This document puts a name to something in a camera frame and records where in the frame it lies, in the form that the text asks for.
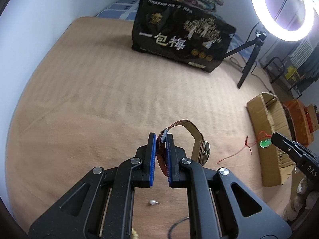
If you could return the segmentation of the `brown leather wristwatch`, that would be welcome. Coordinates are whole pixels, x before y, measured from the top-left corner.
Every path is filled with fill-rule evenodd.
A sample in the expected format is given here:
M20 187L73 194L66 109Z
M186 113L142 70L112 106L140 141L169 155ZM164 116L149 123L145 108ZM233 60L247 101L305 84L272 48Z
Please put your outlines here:
M198 162L202 166L206 164L210 155L210 144L204 139L201 131L190 120L179 120L160 132L156 140L156 156L159 166L165 176L168 176L168 163L165 153L165 139L168 132L176 127L183 126L192 135L195 142L192 149L191 159Z

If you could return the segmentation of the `orange gift box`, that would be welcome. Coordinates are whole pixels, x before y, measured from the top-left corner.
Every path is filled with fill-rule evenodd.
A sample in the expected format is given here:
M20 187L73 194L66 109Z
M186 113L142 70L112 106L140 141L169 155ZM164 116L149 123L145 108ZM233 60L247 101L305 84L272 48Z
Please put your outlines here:
M305 147L314 142L318 130L317 105L305 106L299 99L282 104L289 124L292 139Z

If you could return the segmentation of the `cardboard box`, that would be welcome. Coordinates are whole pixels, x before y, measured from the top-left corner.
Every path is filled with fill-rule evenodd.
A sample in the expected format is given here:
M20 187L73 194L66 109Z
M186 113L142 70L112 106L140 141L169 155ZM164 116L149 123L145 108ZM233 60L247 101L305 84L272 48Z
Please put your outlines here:
M295 163L288 154L273 144L267 147L260 145L271 139L275 132L291 139L282 103L277 96L262 92L247 102L247 109L257 139L262 184L265 187L284 184L290 177Z

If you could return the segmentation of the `white pearl earring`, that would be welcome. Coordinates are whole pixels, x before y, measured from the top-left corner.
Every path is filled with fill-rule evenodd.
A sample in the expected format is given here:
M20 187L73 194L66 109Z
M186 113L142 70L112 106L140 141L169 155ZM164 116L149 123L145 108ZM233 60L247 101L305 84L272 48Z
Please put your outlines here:
M156 201L154 199L149 200L149 205L153 206L153 205L157 205L157 204L159 204L158 201Z

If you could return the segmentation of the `blue thin bangle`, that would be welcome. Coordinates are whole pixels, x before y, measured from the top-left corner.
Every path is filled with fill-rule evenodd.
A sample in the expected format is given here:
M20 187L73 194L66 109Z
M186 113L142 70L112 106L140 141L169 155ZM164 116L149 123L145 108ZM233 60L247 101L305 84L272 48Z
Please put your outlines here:
M167 238L190 238L189 232L189 217L184 217L183 219L175 222L168 230Z

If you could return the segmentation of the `yellow box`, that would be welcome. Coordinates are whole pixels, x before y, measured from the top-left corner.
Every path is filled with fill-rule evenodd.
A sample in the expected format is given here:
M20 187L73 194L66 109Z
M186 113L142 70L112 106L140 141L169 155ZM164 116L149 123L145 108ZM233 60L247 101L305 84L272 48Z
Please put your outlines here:
M301 79L297 69L292 65L290 65L287 68L287 73L285 74L285 78L287 81L293 81L294 83L296 83L297 81Z

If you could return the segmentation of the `black clothes rack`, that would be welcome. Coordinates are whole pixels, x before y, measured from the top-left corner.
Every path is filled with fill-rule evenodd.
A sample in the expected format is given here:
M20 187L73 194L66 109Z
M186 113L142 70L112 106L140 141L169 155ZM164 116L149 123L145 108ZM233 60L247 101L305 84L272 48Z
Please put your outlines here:
M301 77L296 83L285 78L290 65ZM312 83L318 81L318 35L309 35L295 43L278 42L262 66L271 84L300 98Z

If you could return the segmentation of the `tan blanket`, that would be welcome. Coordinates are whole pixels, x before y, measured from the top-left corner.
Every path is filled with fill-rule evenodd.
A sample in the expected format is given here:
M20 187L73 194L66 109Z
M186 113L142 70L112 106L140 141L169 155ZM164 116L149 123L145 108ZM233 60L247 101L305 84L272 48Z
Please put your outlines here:
M11 209L28 230L96 166L135 155L149 133L188 119L209 141L207 168L229 168L277 214L290 181L263 187L246 104L270 88L260 69L241 88L224 61L213 72L134 51L133 23L94 17L73 21L27 84L10 127L6 176Z

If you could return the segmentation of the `black tripod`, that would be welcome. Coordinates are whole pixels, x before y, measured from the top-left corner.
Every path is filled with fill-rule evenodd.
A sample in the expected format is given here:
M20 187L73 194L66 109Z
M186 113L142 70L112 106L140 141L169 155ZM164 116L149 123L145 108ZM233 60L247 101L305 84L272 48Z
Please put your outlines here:
M243 51L251 46L254 45L254 48L250 54L250 57L245 65L245 67L243 68L242 70L242 77L241 79L239 80L238 84L237 84L237 88L240 89L244 83L244 81L246 80L252 66L253 66L253 63L256 61L257 59L257 56L261 50L261 47L263 46L264 44L264 41L267 37L267 31L266 30L263 30L263 31L257 31L255 33L255 39L254 40L251 40L251 41L247 41L245 42L243 45L239 46L238 48L235 48L233 50L231 50L230 52L227 52L224 56L224 58L227 58L227 57L230 57L240 51Z

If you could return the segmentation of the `blue checkered bedsheet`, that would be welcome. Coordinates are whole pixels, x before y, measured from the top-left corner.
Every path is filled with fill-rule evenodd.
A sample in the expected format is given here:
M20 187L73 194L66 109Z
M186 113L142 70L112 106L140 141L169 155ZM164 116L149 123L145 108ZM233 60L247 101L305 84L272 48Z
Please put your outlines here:
M108 8L99 12L96 15L96 17L134 21L139 2L140 0L119 0L118 2L112 4ZM199 12L203 12L209 16L220 18L214 12L204 12L203 10L199 10ZM241 38L237 34L234 34L230 42L230 47L228 48L228 52L234 48L237 48L243 43L244 43L243 40L241 40Z

